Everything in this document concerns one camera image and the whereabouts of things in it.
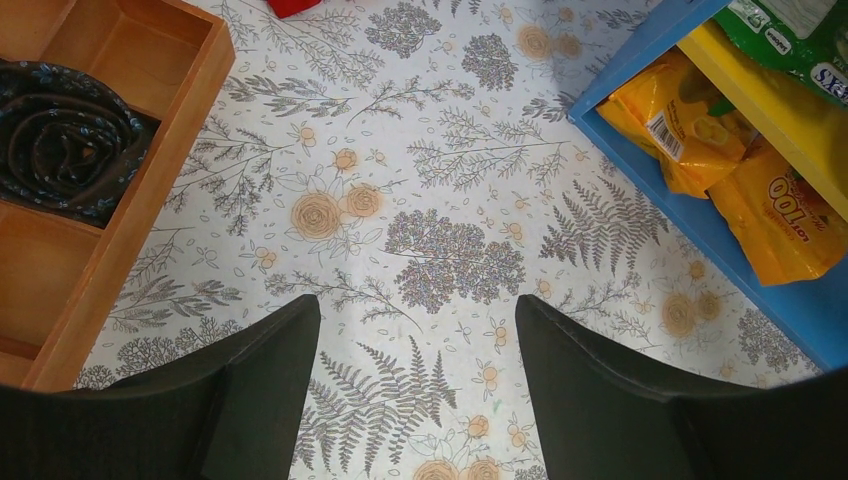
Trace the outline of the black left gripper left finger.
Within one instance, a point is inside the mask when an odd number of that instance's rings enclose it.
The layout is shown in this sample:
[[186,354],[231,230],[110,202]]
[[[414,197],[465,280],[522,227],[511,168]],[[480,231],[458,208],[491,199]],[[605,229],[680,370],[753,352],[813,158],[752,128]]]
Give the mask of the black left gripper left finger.
[[1,390],[5,479],[285,479],[321,323],[302,295],[102,390]]

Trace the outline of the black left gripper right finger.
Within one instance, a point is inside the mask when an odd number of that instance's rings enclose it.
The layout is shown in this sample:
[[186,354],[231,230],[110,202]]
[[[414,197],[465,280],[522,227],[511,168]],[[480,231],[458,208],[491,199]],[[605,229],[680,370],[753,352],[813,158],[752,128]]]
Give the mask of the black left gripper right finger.
[[515,321],[552,479],[843,479],[847,372],[770,389],[610,340],[532,295]]

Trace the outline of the orange mango candy bag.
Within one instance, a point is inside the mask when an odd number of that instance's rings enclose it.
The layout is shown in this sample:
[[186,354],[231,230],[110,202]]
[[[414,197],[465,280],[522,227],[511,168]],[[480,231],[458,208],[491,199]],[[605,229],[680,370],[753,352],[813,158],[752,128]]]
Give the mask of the orange mango candy bag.
[[763,286],[818,279],[847,255],[847,222],[762,136],[708,195]]
[[700,199],[736,169],[758,135],[678,49],[661,55],[596,111],[659,162],[671,192]]

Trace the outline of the green candy bag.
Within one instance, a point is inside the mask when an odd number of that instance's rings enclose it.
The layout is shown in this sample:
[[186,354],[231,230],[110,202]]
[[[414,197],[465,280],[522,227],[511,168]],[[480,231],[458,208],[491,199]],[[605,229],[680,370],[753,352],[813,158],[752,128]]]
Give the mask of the green candy bag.
[[795,78],[834,105],[847,106],[845,1],[732,1],[713,20],[760,66]]

